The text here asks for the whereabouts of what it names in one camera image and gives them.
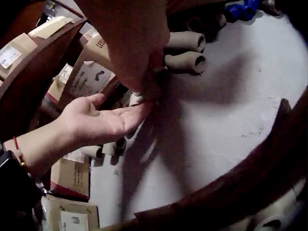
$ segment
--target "white surface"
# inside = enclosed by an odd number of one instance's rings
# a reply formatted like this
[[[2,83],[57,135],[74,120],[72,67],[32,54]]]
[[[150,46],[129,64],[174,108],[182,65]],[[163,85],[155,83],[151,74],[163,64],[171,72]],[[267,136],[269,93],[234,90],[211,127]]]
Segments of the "white surface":
[[[92,164],[90,201],[101,227],[229,171],[268,135],[280,99],[294,106],[307,85],[306,46],[286,17],[228,23],[205,56],[202,76],[172,77],[166,100],[116,166],[108,155],[103,166]]]

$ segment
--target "cardboard flap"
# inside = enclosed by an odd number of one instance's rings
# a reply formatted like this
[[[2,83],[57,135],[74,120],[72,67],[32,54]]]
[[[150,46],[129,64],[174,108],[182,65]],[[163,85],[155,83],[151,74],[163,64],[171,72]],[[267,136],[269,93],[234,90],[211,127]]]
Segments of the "cardboard flap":
[[[72,18],[66,18],[64,16],[54,17],[48,22],[45,22],[39,27],[30,31],[28,35],[47,39],[50,36],[52,36],[55,32],[57,32],[59,29],[61,29],[64,25],[71,22],[72,20],[73,20]]]

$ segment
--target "label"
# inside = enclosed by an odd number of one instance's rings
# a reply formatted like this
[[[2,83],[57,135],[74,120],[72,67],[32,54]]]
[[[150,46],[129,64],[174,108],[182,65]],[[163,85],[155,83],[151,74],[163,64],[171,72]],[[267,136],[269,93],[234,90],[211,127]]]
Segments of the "label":
[[[63,156],[64,159],[72,160],[79,163],[84,163],[84,154],[82,154],[80,149],[70,152]]]
[[[113,72],[93,62],[83,64],[73,80],[70,93],[75,97],[89,96],[100,93],[107,86]]]
[[[0,63],[5,69],[7,69],[20,56],[21,53],[18,50],[16,50],[11,45],[7,44],[4,48],[0,50]]]
[[[87,214],[61,211],[60,218],[61,231],[89,231]]]
[[[73,68],[71,68],[69,65],[66,64],[65,68],[61,70],[61,72],[59,73],[59,80],[66,84],[66,82],[68,81],[70,74],[72,73]]]

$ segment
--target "cardboard box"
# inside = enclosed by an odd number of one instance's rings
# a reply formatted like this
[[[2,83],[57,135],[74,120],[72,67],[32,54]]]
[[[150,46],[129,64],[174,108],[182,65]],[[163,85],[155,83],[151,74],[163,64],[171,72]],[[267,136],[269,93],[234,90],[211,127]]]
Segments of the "cardboard box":
[[[47,39],[71,21],[73,21],[73,19],[64,16],[57,16],[33,29],[28,33],[28,35]]]
[[[108,48],[100,35],[90,39],[77,59],[63,90],[58,108],[63,110],[73,99],[95,93],[108,96],[117,86]]]
[[[5,80],[36,47],[37,44],[25,33],[6,44],[0,50],[0,79]]]
[[[65,87],[65,84],[67,83],[67,80],[70,77],[70,74],[73,70],[73,67],[66,64],[60,73],[54,78],[54,81],[52,82],[51,86],[49,87],[45,97],[49,99],[54,104],[58,104],[60,97],[62,95],[63,89]]]
[[[78,149],[58,160],[51,168],[50,189],[53,194],[78,201],[90,195],[90,161]]]
[[[70,201],[46,195],[42,197],[45,219],[43,230],[52,231],[91,231],[99,228],[98,208],[96,205]]]

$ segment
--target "plastic fitting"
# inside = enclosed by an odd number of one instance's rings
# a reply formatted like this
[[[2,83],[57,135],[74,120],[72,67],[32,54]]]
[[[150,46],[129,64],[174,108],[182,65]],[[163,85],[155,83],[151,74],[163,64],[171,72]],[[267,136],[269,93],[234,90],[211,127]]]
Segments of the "plastic fitting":
[[[259,6],[259,0],[245,0],[244,4],[233,4],[225,9],[227,22],[235,22],[238,19],[249,21],[256,14]]]

